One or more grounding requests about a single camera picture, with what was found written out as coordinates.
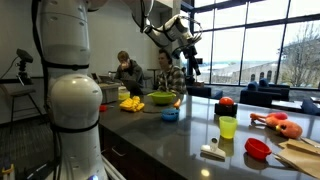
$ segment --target sky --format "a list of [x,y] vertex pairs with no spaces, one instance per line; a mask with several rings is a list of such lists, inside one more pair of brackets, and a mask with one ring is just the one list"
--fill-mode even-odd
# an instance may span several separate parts
[[[195,6],[212,4],[214,0],[195,0]],[[287,0],[266,0],[249,5],[248,23],[285,18]],[[291,0],[289,17],[320,13],[320,0]],[[215,28],[244,24],[246,6],[218,10],[215,16]],[[213,11],[195,15],[203,29],[211,29]],[[320,20],[313,21],[314,27],[320,26]],[[306,23],[288,24],[284,45],[294,41],[299,30]],[[281,46],[284,25],[247,29],[244,48],[244,61],[276,61]],[[214,33],[214,61],[240,60],[243,44],[244,28],[216,31]],[[196,44],[197,58],[209,62],[211,57],[212,32],[202,34],[202,40]]]

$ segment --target dark cabinet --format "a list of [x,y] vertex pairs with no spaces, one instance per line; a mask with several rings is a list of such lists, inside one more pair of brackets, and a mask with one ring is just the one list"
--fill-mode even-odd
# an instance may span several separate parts
[[102,126],[100,141],[102,155],[128,180],[184,179]]

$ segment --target plaid shirt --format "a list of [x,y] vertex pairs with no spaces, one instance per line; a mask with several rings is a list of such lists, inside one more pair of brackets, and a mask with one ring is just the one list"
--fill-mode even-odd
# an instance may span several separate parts
[[186,94],[187,88],[185,76],[177,66],[172,66],[171,69],[158,75],[159,91],[176,91],[180,94]]

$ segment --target green cup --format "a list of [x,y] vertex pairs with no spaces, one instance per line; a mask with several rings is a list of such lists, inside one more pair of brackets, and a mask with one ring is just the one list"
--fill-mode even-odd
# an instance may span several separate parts
[[225,139],[233,139],[237,129],[238,121],[234,117],[221,116],[219,118],[220,136]]

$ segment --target kitchen island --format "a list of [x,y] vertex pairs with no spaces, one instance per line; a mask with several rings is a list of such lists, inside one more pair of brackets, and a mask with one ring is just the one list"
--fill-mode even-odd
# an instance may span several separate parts
[[[153,105],[150,97],[141,101],[145,108]],[[220,137],[215,103],[218,100],[186,95],[176,122],[164,122],[157,112],[125,112],[120,110],[120,102],[111,103],[114,108],[100,114],[103,155],[127,179],[314,179],[285,166],[272,154],[262,162],[246,153],[244,145],[250,137],[266,143],[274,153],[281,150],[278,143],[286,138],[250,120],[250,113],[267,115],[280,110],[238,104],[235,138],[225,140]],[[302,127],[303,137],[320,141],[319,116],[287,114]],[[201,145],[214,137],[226,152],[225,160],[200,151]]]

